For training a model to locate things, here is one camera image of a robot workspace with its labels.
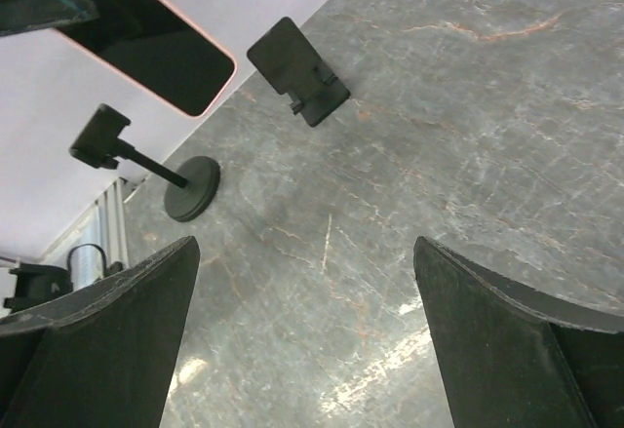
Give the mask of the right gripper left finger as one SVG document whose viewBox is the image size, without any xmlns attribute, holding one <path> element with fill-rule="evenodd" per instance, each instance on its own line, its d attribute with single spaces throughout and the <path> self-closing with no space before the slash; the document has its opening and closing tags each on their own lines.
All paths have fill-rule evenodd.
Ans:
<svg viewBox="0 0 624 428">
<path fill-rule="evenodd" d="M 2 426 L 159 426 L 199 262 L 196 238 L 183 237 L 2 318 Z"/>
</svg>

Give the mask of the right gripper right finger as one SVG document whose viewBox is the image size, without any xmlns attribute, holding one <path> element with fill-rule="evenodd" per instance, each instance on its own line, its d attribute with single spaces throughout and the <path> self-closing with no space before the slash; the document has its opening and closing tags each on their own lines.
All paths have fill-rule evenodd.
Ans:
<svg viewBox="0 0 624 428">
<path fill-rule="evenodd" d="M 540 292 L 425 236 L 413 253 L 454 426 L 622 426 L 622 317 Z"/>
</svg>

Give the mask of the black round base phone holder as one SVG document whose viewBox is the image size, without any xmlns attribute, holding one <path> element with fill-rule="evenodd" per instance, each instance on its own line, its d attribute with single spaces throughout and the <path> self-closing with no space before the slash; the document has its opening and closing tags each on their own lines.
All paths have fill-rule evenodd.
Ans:
<svg viewBox="0 0 624 428">
<path fill-rule="evenodd" d="M 70 145 L 69 153 L 95 169 L 115 170 L 120 158 L 139 165 L 168 183 L 164 208 L 171 219 L 184 223 L 197 218 L 215 198 L 221 175 L 219 163 L 208 156 L 195 156 L 172 171 L 120 138 L 130 125 L 128 117 L 101 104 Z"/>
</svg>

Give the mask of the black folding phone stand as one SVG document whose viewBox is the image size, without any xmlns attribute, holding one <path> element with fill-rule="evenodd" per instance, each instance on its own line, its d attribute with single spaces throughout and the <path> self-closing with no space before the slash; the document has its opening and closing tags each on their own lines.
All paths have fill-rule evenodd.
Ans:
<svg viewBox="0 0 624 428">
<path fill-rule="evenodd" d="M 293 114 L 318 126 L 351 93 L 289 17 L 279 19 L 248 50 L 247 58 Z"/>
</svg>

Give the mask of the pink case smartphone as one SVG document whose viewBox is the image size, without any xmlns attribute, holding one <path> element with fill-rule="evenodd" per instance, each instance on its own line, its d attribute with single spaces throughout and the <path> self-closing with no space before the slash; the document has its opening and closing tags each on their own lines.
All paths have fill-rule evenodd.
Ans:
<svg viewBox="0 0 624 428">
<path fill-rule="evenodd" d="M 237 70 L 235 59 L 166 0 L 92 0 L 98 18 L 66 38 L 189 117 L 204 115 Z"/>
</svg>

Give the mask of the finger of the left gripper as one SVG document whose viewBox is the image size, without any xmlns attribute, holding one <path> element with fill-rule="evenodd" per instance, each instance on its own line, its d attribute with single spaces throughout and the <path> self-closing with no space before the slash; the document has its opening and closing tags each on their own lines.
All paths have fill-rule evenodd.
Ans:
<svg viewBox="0 0 624 428">
<path fill-rule="evenodd" d="M 91 0 L 1 0 L 1 35 L 58 28 L 98 17 Z"/>
</svg>

